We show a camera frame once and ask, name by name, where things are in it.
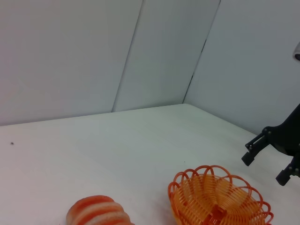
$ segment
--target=white table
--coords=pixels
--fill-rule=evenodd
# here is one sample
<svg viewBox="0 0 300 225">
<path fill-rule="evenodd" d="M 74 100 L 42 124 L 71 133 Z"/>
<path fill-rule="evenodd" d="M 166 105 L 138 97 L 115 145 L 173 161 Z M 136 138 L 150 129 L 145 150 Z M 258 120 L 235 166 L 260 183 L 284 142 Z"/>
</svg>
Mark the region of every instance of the white table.
<svg viewBox="0 0 300 225">
<path fill-rule="evenodd" d="M 267 147 L 246 167 L 254 136 L 190 105 L 0 127 L 0 224 L 64 225 L 75 201 L 108 195 L 137 225 L 173 225 L 167 186 L 199 165 L 246 179 L 271 204 L 273 225 L 298 224 L 300 179 L 275 180 L 291 158 Z"/>
</svg>

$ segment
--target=white wall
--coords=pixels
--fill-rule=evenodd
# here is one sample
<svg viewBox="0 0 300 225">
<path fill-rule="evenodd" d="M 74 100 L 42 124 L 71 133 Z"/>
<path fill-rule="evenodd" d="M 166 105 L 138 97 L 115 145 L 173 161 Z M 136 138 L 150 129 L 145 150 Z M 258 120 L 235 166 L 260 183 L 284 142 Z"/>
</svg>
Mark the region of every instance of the white wall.
<svg viewBox="0 0 300 225">
<path fill-rule="evenodd" d="M 300 103 L 299 0 L 222 0 L 185 103 L 255 133 Z"/>
<path fill-rule="evenodd" d="M 142 0 L 1 0 L 0 125 L 110 112 Z"/>
<path fill-rule="evenodd" d="M 114 111 L 182 103 L 219 0 L 144 0 Z"/>
</svg>

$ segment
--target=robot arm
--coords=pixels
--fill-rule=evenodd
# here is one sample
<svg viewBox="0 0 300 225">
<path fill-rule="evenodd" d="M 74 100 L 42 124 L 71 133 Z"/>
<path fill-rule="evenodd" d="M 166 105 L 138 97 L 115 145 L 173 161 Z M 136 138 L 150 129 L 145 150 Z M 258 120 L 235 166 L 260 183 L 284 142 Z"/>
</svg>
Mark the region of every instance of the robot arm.
<svg viewBox="0 0 300 225">
<path fill-rule="evenodd" d="M 242 157 L 243 162 L 249 166 L 255 156 L 269 144 L 278 151 L 293 156 L 291 163 L 276 177 L 278 183 L 284 186 L 291 175 L 300 177 L 300 104 L 281 125 L 265 127 L 245 145 L 249 152 Z"/>
</svg>

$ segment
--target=bread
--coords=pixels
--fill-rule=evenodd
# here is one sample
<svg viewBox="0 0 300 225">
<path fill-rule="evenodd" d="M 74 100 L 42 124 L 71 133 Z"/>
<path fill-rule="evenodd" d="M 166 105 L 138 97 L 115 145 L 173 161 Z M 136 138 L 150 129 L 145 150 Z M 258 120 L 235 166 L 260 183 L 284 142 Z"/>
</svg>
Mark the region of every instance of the bread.
<svg viewBox="0 0 300 225">
<path fill-rule="evenodd" d="M 122 206 L 96 195 L 77 201 L 67 213 L 67 225 L 132 225 Z"/>
</svg>

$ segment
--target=orange basket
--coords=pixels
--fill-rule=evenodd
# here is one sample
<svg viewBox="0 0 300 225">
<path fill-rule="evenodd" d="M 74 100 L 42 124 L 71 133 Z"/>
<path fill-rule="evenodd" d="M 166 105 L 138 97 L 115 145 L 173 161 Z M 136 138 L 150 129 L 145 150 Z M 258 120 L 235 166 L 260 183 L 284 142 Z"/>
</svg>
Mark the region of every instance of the orange basket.
<svg viewBox="0 0 300 225">
<path fill-rule="evenodd" d="M 214 168 L 227 175 L 215 175 Z M 255 188 L 218 165 L 178 173 L 168 194 L 178 225 L 270 225 L 274 216 Z"/>
</svg>

